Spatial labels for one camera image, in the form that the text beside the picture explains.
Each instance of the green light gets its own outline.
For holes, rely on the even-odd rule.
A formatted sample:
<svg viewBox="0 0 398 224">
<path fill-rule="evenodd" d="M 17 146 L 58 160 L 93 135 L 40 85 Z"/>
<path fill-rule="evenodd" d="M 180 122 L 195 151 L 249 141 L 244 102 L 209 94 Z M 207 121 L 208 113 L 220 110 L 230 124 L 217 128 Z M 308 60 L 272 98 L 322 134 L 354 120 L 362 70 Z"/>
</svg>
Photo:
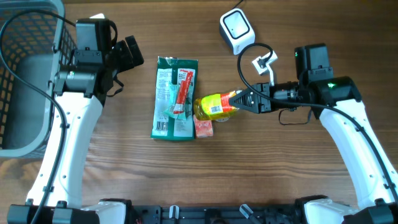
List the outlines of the green light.
<svg viewBox="0 0 398 224">
<path fill-rule="evenodd" d="M 329 88 L 333 88 L 335 85 L 336 85 L 336 84 L 334 84 L 334 83 L 328 83 L 328 87 L 329 87 Z"/>
</svg>

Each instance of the red label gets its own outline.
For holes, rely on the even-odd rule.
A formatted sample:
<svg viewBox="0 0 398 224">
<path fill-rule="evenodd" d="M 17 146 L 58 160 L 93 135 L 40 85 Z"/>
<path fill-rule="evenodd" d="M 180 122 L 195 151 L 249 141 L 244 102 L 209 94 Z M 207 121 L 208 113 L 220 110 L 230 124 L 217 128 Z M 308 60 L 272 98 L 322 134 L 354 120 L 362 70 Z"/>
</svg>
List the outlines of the red label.
<svg viewBox="0 0 398 224">
<path fill-rule="evenodd" d="M 191 79 L 193 72 L 188 72 L 184 81 L 181 81 L 180 91 L 178 92 L 177 100 L 175 102 L 173 114 L 180 114 L 184 112 L 185 99 L 187 97 L 189 85 L 191 84 Z"/>
<path fill-rule="evenodd" d="M 233 106 L 229 105 L 229 99 L 231 98 L 231 93 L 221 94 L 221 106 L 223 107 L 223 112 L 229 112 L 234 109 Z"/>
</svg>

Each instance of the small orange package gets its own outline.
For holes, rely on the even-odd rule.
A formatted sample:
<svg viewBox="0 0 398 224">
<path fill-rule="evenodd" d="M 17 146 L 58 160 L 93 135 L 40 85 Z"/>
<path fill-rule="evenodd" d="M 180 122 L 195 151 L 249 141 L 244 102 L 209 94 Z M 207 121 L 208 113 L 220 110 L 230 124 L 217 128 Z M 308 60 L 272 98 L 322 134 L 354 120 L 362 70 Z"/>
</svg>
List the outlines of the small orange package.
<svg viewBox="0 0 398 224">
<path fill-rule="evenodd" d="M 193 122 L 195 123 L 195 133 L 197 138 L 205 138 L 213 136 L 213 126 L 211 121 L 199 121 L 195 115 L 193 115 Z"/>
</svg>

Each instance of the green snack package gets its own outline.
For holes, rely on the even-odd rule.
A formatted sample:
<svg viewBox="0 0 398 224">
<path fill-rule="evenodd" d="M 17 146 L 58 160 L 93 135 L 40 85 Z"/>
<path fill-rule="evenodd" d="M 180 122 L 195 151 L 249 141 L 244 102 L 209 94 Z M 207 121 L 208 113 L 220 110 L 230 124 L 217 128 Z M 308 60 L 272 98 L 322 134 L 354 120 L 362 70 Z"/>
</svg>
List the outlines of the green snack package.
<svg viewBox="0 0 398 224">
<path fill-rule="evenodd" d="M 187 70 L 193 72 L 185 100 L 185 111 L 173 114 L 169 109 L 178 94 Z M 184 60 L 171 57 L 158 57 L 155 93 L 155 112 L 151 138 L 166 140 L 192 140 L 195 138 L 195 125 L 192 117 L 193 93 L 198 75 L 198 60 Z"/>
</svg>

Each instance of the barcode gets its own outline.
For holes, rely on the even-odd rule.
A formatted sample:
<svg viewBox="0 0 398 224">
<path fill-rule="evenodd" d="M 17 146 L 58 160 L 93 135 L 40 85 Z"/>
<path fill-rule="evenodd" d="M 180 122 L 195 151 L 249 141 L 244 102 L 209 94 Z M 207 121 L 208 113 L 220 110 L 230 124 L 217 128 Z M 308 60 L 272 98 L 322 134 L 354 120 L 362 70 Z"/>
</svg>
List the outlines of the barcode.
<svg viewBox="0 0 398 224">
<path fill-rule="evenodd" d="M 168 127 L 169 127 L 169 122 L 161 122 L 161 121 L 156 122 L 156 131 L 167 131 Z"/>
<path fill-rule="evenodd" d="M 210 110 L 211 110 L 211 113 L 212 113 L 212 114 L 213 114 L 213 113 L 219 113 L 219 112 L 223 112 L 223 107 L 222 107 L 221 105 L 212 106 L 212 107 L 210 108 Z"/>
</svg>

